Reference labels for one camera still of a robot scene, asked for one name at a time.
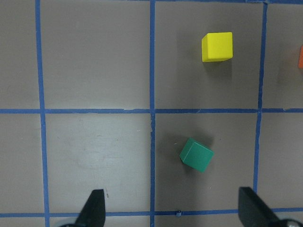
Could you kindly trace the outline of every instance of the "blue grid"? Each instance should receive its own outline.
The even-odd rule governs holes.
[[[154,83],[154,58],[155,58],[155,3],[156,1],[200,1],[200,2],[261,2],[263,3],[263,22],[262,22],[262,41],[261,58],[259,72],[258,89],[258,108],[257,109],[155,109],[155,83]],[[40,26],[40,0],[35,2],[36,11],[36,51],[37,51],[37,69],[39,84],[39,109],[0,109],[0,114],[40,114],[41,118],[41,140],[42,140],[42,164],[43,164],[43,189],[44,189],[44,213],[0,213],[0,218],[45,218],[45,227],[50,227],[50,217],[77,217],[78,213],[50,213],[48,196],[48,178],[47,178],[47,147],[46,147],[46,124],[45,114],[150,114],[151,115],[151,205],[150,211],[139,212],[108,212],[107,217],[117,216],[150,216],[150,225],[154,226],[154,217],[163,215],[175,215],[176,211],[155,211],[155,124],[156,114],[212,114],[212,113],[242,113],[257,114],[256,138],[255,138],[255,158],[254,158],[254,176],[253,189],[258,188],[258,161],[259,161],[259,136],[261,129],[262,113],[303,113],[303,108],[281,109],[281,108],[262,108],[262,87],[264,77],[264,59],[266,44],[266,23],[267,23],[267,5],[270,3],[288,3],[303,4],[303,0],[150,0],[150,108],[149,109],[45,109],[44,84],[43,84],[43,65],[42,65],[42,47],[41,47],[41,26]],[[276,208],[274,212],[303,212],[303,208]],[[199,210],[183,211],[182,215],[215,215],[215,214],[237,214],[238,210]]]

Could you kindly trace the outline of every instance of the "black object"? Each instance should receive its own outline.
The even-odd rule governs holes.
[[[105,223],[104,191],[93,190],[74,224],[61,227],[103,227]]]
[[[238,214],[244,227],[303,227],[296,220],[280,220],[249,187],[239,188]]]

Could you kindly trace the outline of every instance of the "green cube top face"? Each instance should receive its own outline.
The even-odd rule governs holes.
[[[189,138],[180,154],[182,162],[200,172],[204,172],[212,159],[214,153],[194,140]]]

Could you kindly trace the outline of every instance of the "gray floor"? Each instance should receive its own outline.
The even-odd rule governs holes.
[[[237,209],[238,187],[253,186],[262,15],[262,3],[156,2],[155,108],[221,109],[156,114],[156,211]],[[303,111],[282,112],[303,108],[302,21],[303,5],[268,5],[258,163],[258,194],[301,220]],[[45,227],[35,1],[0,3],[0,29],[0,226]],[[233,59],[202,63],[201,38],[226,31]],[[107,212],[150,211],[150,2],[41,1],[41,35],[46,109],[143,111],[46,114],[50,225],[96,188]],[[204,173],[178,157],[188,137],[214,151]],[[148,215],[114,215],[105,226],[149,225]],[[241,223],[237,214],[158,215],[155,226]]]

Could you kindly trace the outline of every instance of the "cube side face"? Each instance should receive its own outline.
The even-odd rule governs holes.
[[[187,147],[187,149],[189,148],[190,150],[186,150],[187,152],[185,153],[187,155],[182,160],[183,163],[200,172],[204,172],[214,153],[209,148],[205,147],[203,144],[195,141],[194,139],[189,139],[187,143],[190,144],[190,146]]]
[[[202,62],[207,62],[207,61],[209,61],[208,46],[207,46],[207,35],[203,37],[203,39],[201,41],[201,46],[202,46]]]
[[[299,57],[299,64],[298,67],[300,69],[303,69],[303,46],[301,46],[301,51],[300,51],[300,57]]]
[[[232,33],[208,33],[208,61],[225,61],[233,57]]]

